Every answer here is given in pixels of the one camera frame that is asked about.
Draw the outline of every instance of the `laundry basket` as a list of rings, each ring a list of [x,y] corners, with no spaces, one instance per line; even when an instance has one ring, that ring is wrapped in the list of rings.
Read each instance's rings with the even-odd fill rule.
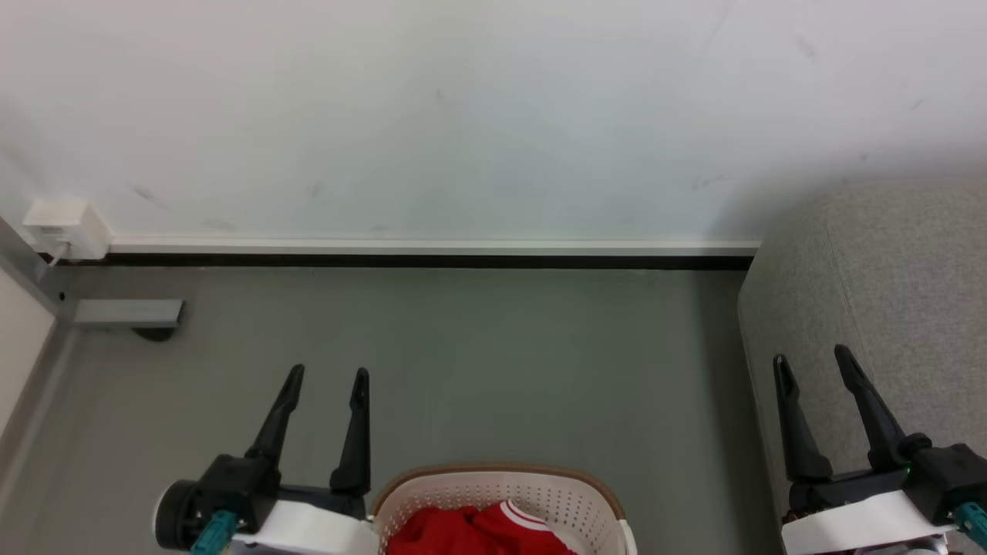
[[[637,555],[634,535],[613,493],[592,476],[528,464],[450,464],[406,472],[388,485],[369,519],[378,555],[419,509],[484,509],[511,500],[545,521],[578,555]]]

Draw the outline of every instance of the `gray fabric sofa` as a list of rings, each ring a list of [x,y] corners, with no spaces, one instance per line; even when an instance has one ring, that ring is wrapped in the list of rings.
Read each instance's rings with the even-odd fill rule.
[[[905,433],[987,455],[987,181],[877,183],[809,202],[764,241],[738,312],[779,516],[790,484],[778,353],[835,472],[868,467],[837,343],[850,346]],[[950,548],[980,552],[965,538]]]

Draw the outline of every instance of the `gray floor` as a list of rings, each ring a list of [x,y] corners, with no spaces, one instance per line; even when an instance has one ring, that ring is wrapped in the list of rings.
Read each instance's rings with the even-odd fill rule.
[[[43,499],[21,515],[25,553],[158,553],[157,496],[243,451],[295,362],[287,483],[328,483],[363,365],[369,500],[418,465],[565,465],[614,490],[644,554],[781,552],[736,324],[743,273],[78,272],[87,296],[189,309],[169,343],[79,338],[17,493]]]

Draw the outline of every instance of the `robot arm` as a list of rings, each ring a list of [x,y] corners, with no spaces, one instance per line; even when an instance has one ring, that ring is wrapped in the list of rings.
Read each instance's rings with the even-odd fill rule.
[[[835,349],[871,450],[871,468],[833,475],[798,406],[798,385],[784,355],[774,359],[791,510],[782,526],[789,555],[929,543],[951,529],[987,547],[987,459],[964,443],[933,447],[905,436],[850,349]]]
[[[370,491],[370,374],[356,373],[340,467],[329,488],[281,485],[278,462],[288,418],[298,406],[305,367],[295,365],[242,457],[221,454],[197,481],[165,492],[154,536],[166,549],[221,553],[232,540],[292,553],[373,553],[376,536],[364,522]]]

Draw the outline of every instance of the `metal bracket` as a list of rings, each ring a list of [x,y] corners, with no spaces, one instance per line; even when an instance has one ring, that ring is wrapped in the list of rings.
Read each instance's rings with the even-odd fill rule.
[[[148,341],[168,341],[179,327],[181,299],[82,299],[73,324],[96,328],[129,328]]]

